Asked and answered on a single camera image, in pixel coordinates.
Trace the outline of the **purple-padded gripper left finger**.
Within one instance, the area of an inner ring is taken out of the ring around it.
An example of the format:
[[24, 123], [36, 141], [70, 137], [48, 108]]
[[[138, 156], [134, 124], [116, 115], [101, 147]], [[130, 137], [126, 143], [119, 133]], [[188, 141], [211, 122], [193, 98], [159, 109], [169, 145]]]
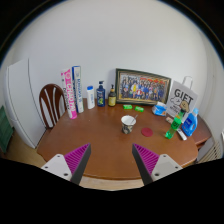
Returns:
[[87, 143], [66, 155], [56, 154], [42, 169], [78, 185], [91, 155], [91, 144]]

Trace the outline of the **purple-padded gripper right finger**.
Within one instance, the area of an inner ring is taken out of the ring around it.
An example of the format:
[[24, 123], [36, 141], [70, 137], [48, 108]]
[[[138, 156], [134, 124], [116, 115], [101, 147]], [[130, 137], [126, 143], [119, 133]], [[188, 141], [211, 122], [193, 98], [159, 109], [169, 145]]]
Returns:
[[144, 185], [150, 184], [182, 169], [169, 155], [158, 155], [138, 144], [132, 145], [132, 154]]

